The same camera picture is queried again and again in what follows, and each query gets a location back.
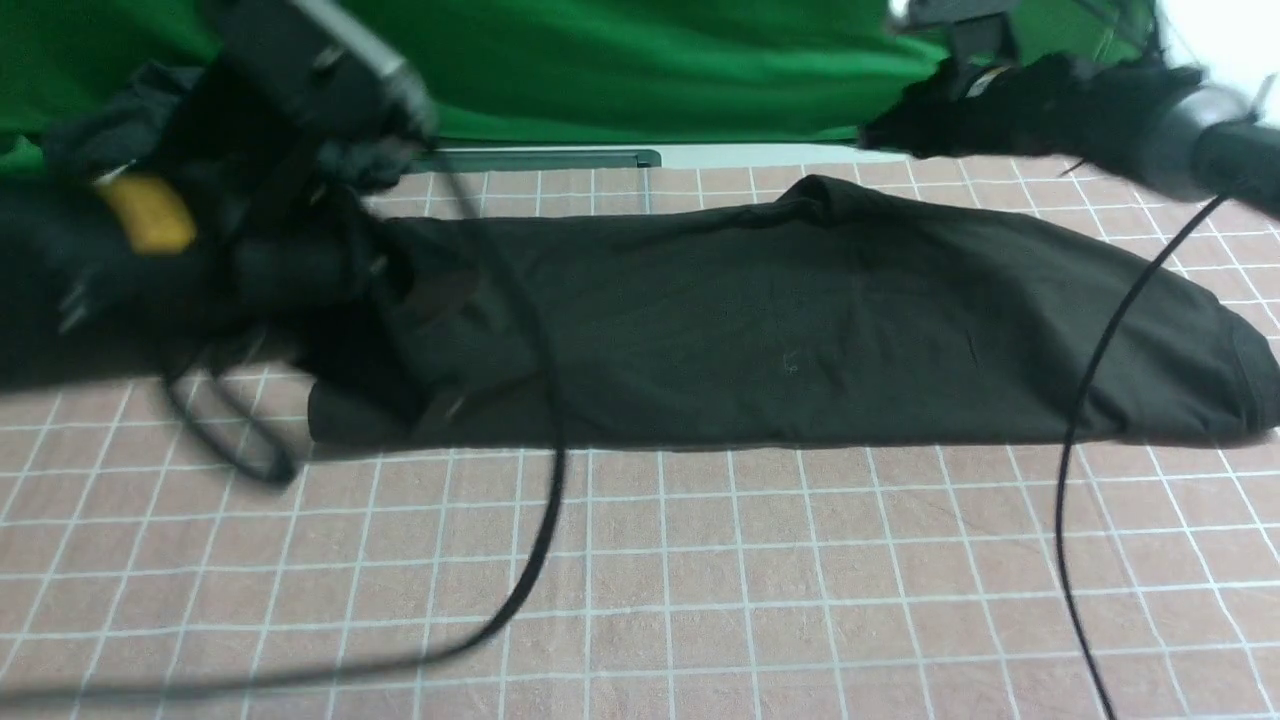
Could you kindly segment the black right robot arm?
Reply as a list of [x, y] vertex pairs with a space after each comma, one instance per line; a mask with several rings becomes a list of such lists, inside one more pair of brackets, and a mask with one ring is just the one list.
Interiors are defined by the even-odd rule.
[[1279, 133], [1193, 67], [1098, 67], [1053, 53], [1024, 67], [942, 61], [858, 132], [914, 158], [1075, 158], [1179, 202], [1222, 196], [1276, 217]]

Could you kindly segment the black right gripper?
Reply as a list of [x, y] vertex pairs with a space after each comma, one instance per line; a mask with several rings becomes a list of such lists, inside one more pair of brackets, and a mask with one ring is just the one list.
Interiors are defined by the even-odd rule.
[[1066, 53], [959, 81], [955, 60], [940, 63], [859, 128], [859, 145], [919, 159], [1065, 156], [1130, 167], [1130, 146], [1171, 95], [1171, 69], [1161, 61], [1102, 67]]

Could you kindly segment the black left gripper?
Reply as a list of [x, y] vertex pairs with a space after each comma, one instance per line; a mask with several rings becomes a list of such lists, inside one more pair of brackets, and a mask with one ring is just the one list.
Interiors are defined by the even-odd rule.
[[95, 325], [175, 343], [401, 304], [419, 269], [347, 173], [401, 146], [326, 138], [239, 73], [200, 72], [150, 150], [95, 186], [127, 243], [95, 265]]

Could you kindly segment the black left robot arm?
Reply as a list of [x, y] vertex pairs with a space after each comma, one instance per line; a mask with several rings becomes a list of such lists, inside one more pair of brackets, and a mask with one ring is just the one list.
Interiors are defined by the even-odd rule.
[[[357, 100], [356, 90], [370, 99]], [[251, 342], [335, 386], [410, 383], [396, 302], [413, 270], [317, 158], [310, 90], [338, 92], [369, 138], [426, 126], [422, 83], [344, 78], [284, 94], [223, 63], [177, 104], [151, 151], [114, 179], [3, 181], [3, 392], [192, 366]]]

